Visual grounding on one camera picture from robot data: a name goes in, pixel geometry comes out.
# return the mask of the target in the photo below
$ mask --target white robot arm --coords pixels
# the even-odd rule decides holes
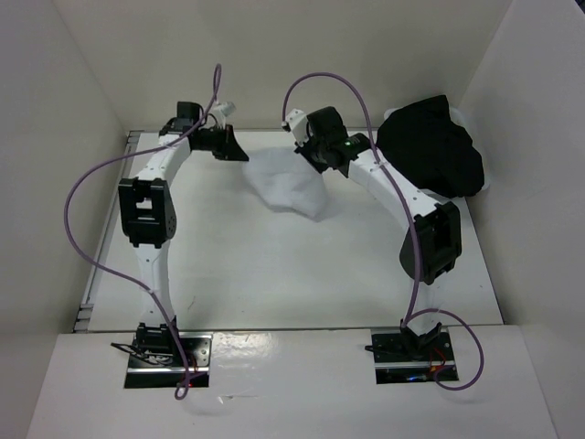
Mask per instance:
[[[233,127],[227,124],[227,117],[234,111],[231,102],[216,104],[208,114],[214,120],[214,126],[200,127],[175,145],[155,153],[136,177],[123,178],[118,186],[122,229],[136,252],[141,279],[150,286],[174,322],[176,314],[169,294],[168,250],[176,232],[176,214],[170,187],[192,151],[210,151],[218,160],[248,160],[236,141]],[[179,102],[177,116],[159,133],[159,144],[163,146],[175,141],[196,123],[202,112],[202,107],[196,103]],[[165,354],[166,349],[173,349],[173,341],[165,330],[165,320],[152,298],[148,294],[143,294],[143,298],[144,311],[137,330],[136,347]]]
[[[322,173],[328,168],[340,171],[373,195],[400,224],[405,239],[400,251],[400,263],[414,277],[414,255],[409,224],[399,196],[390,184],[363,134],[349,136],[341,116],[333,107],[305,114],[292,110],[282,124],[294,136],[297,149],[314,169]],[[457,207],[441,204],[422,193],[392,164],[385,168],[398,183],[409,204],[420,241],[422,281],[432,284],[435,278],[450,271],[461,255],[461,218]]]

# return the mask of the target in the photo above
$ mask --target white floor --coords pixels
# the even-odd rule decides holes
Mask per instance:
[[[244,150],[290,146],[281,132],[238,132]],[[139,150],[156,146],[143,134]],[[147,158],[137,157],[133,176]],[[398,324],[412,281],[399,264],[404,239],[397,222],[355,183],[325,173],[329,206],[318,222],[270,211],[244,181],[239,163],[196,152],[171,188],[178,231],[169,277],[178,325],[184,330],[387,327]],[[418,307],[438,306],[470,324],[501,324],[493,287],[464,200],[463,255]],[[101,262],[138,275],[133,247],[117,209]],[[145,294],[107,273],[90,289],[90,331],[134,331]]]
[[[210,387],[176,402],[172,389],[126,391],[131,334],[63,335],[53,352],[28,439],[430,438],[554,439],[518,327],[477,327],[485,370],[467,391],[434,383],[376,385],[369,331],[214,335]],[[451,328],[462,380],[474,342]]]

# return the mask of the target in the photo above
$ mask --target mounting plate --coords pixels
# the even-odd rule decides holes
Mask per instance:
[[[424,359],[409,358],[402,345],[398,327],[372,331],[372,353],[376,368],[376,384],[433,382],[431,368],[444,367],[440,381],[457,381],[457,369],[451,337],[443,328],[435,341],[421,350]]]
[[[189,370],[194,374],[191,379],[191,387],[209,387],[212,335],[200,332],[181,332],[179,336],[191,366]],[[194,367],[192,359],[195,359],[197,369]],[[185,368],[180,362],[174,362],[168,366],[155,366],[130,357],[124,388],[174,388],[184,375]]]

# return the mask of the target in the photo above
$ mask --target white wall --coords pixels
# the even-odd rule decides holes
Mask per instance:
[[[159,128],[177,100],[203,103],[216,62],[234,124],[279,128],[282,98],[304,73],[345,75],[382,113],[445,92],[458,103],[510,0],[55,0],[127,129]],[[343,111],[355,98],[312,80],[291,104]]]
[[[585,430],[585,16],[515,0],[463,98],[493,171],[475,227],[560,438]]]
[[[122,127],[46,0],[0,6],[0,437],[24,437],[57,333],[70,331],[89,267],[69,247],[63,202],[90,164],[122,151]],[[72,217],[95,249],[115,166]]]

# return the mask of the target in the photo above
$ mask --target cable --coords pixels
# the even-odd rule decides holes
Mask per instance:
[[[469,389],[471,386],[473,386],[479,380],[479,378],[482,376],[482,373],[484,372],[484,350],[482,348],[482,345],[481,345],[479,339],[477,338],[477,336],[475,335],[475,333],[473,332],[471,327],[469,325],[467,325],[465,322],[463,322],[463,320],[460,317],[456,316],[454,313],[451,313],[449,311],[444,311],[444,310],[438,309],[438,308],[427,308],[427,309],[423,309],[421,311],[417,311],[416,313],[413,313],[414,306],[417,302],[417,296],[419,294],[420,266],[422,263],[422,258],[420,255],[419,237],[417,235],[416,228],[414,226],[414,219],[412,218],[412,214],[410,213],[409,204],[406,201],[406,199],[404,198],[404,194],[400,190],[400,187],[399,187],[398,183],[396,182],[396,180],[394,179],[394,177],[390,174],[390,172],[386,169],[386,166],[384,165],[384,163],[380,160],[380,155],[379,155],[378,149],[376,148],[376,144],[374,143],[374,132],[372,129],[372,121],[369,117],[369,112],[367,111],[367,107],[366,107],[366,103],[364,102],[364,98],[362,98],[362,96],[359,93],[359,91],[357,90],[357,88],[354,87],[354,85],[351,82],[349,82],[348,80],[346,80],[342,76],[336,75],[335,73],[329,73],[326,71],[317,71],[315,73],[309,73],[307,75],[303,75],[301,78],[299,78],[298,80],[293,82],[291,84],[291,86],[289,87],[289,90],[284,95],[284,102],[282,103],[282,121],[286,122],[286,107],[288,105],[289,98],[291,97],[291,93],[293,92],[294,88],[297,85],[299,85],[301,82],[303,82],[304,80],[308,80],[309,78],[315,78],[315,77],[326,77],[326,78],[333,78],[334,80],[339,80],[340,82],[343,82],[347,86],[347,88],[349,88],[349,90],[351,90],[354,93],[354,95],[356,96],[357,100],[359,101],[360,106],[362,107],[362,111],[364,112],[364,118],[366,119],[367,134],[369,135],[369,144],[370,144],[370,148],[372,149],[372,153],[374,154],[374,157],[376,158],[377,164],[382,169],[382,172],[384,173],[384,175],[386,176],[386,178],[388,179],[390,184],[394,187],[394,190],[396,191],[397,195],[399,196],[400,204],[404,208],[404,213],[406,214],[406,218],[409,222],[410,237],[412,238],[412,248],[414,251],[414,284],[412,286],[412,294],[410,296],[409,308],[407,310],[407,313],[406,313],[404,319],[402,320],[401,325],[403,327],[405,327],[412,319],[414,319],[418,316],[422,316],[423,314],[428,314],[428,313],[445,314],[446,316],[450,316],[450,317],[454,318],[455,320],[457,320],[459,323],[461,323],[462,326],[465,329],[467,329],[467,331],[471,334],[471,336],[472,336],[473,340],[475,341],[475,344],[477,345],[477,348],[479,350],[479,357],[480,357],[479,369],[477,370],[477,373],[475,374],[475,376],[473,377],[473,379],[471,381],[469,381],[467,384],[464,384],[463,386],[459,386],[459,387],[448,387],[448,386],[445,386],[444,384],[439,382],[439,380],[438,380],[439,372],[441,372],[444,369],[437,370],[433,375],[433,379],[435,380],[435,382],[437,383],[437,385],[439,387],[442,387],[448,391],[462,391],[465,389]]]
[[[212,118],[212,119],[213,119],[213,120],[216,122],[214,126],[218,126],[218,125],[219,125],[218,118],[217,118],[216,116],[214,116],[214,115],[213,115],[213,114],[211,114],[211,113],[210,113],[208,116],[211,116],[211,118]]]
[[[439,366],[433,366],[433,365],[432,365],[432,361],[433,361],[432,352],[433,352],[433,351],[434,351],[435,353],[439,354],[439,357],[441,358],[441,365],[439,365]],[[430,362],[429,362],[429,376],[430,376],[430,375],[431,375],[433,372],[435,372],[435,371],[437,371],[437,370],[441,370],[442,368],[444,368],[444,367],[445,367],[445,363],[446,363],[446,362],[447,362],[447,358],[445,358],[445,355],[444,355],[444,354],[443,354],[443,353],[442,353],[440,350],[438,350],[437,348],[433,348],[433,349],[432,349],[432,351],[430,352]]]
[[[164,149],[170,148],[170,147],[178,144],[179,142],[181,142],[183,139],[187,138],[191,133],[193,133],[197,128],[199,128],[199,126],[201,126],[201,124],[207,119],[207,115],[209,114],[211,107],[213,106],[213,104],[217,100],[220,83],[221,83],[221,64],[217,64],[214,71],[213,71],[213,93],[212,93],[211,99],[209,100],[209,104],[207,105],[207,108],[203,111],[203,114],[201,115],[199,120],[191,128],[189,128],[188,131],[184,132],[179,137],[177,137],[175,140],[173,140],[172,142],[170,142],[166,145],[157,146],[156,148],[148,149],[146,151],[141,151],[138,153],[131,153],[128,155],[122,155],[119,157],[111,158],[109,160],[106,160],[105,162],[102,162],[102,163],[94,166],[93,168],[88,170],[85,174],[83,174],[73,184],[73,187],[71,188],[71,190],[69,191],[69,193],[67,195],[67,198],[65,199],[65,208],[63,209],[63,223],[65,225],[65,233],[67,234],[67,238],[69,240],[69,243],[71,244],[71,246],[73,247],[75,252],[77,252],[77,254],[79,256],[81,256],[85,261],[89,262],[91,265],[95,266],[96,268],[99,268],[106,273],[113,274],[114,276],[121,277],[122,279],[125,279],[126,281],[129,281],[129,282],[132,282],[133,284],[138,285],[140,288],[142,288],[146,293],[148,293],[151,296],[151,298],[154,300],[154,303],[156,304],[156,307],[158,307],[161,314],[163,315],[163,319],[165,320],[165,323],[168,326],[169,331],[171,332],[171,335],[173,336],[173,340],[175,341],[177,350],[179,351],[181,361],[183,362],[183,367],[185,368],[185,379],[183,380],[182,383],[177,384],[177,388],[175,390],[175,399],[177,399],[177,400],[183,400],[186,397],[187,393],[189,392],[189,384],[191,382],[192,376],[191,376],[191,373],[189,370],[189,362],[187,361],[186,353],[185,353],[185,350],[183,349],[183,345],[181,345],[181,340],[179,338],[179,334],[178,334],[178,331],[177,331],[175,325],[173,325],[173,323],[171,322],[169,315],[166,313],[166,311],[165,311],[163,305],[161,304],[160,300],[158,299],[158,297],[156,297],[156,295],[154,294],[154,291],[147,284],[142,282],[140,279],[136,279],[135,277],[132,277],[128,274],[124,274],[124,273],[118,272],[117,270],[114,270],[112,268],[106,267],[105,265],[99,263],[98,261],[95,261],[91,256],[89,256],[86,252],[84,252],[81,249],[81,247],[75,241],[73,234],[71,233],[71,227],[69,224],[69,207],[71,204],[71,200],[73,199],[73,196],[75,195],[75,192],[77,191],[77,189],[81,186],[81,183],[83,183],[87,179],[87,177],[89,177],[94,172],[102,169],[103,167],[106,167],[107,165],[111,165],[112,163],[126,160],[127,158],[133,158],[133,157],[137,157],[138,155],[146,155],[146,154],[157,153],[159,151],[163,151]]]

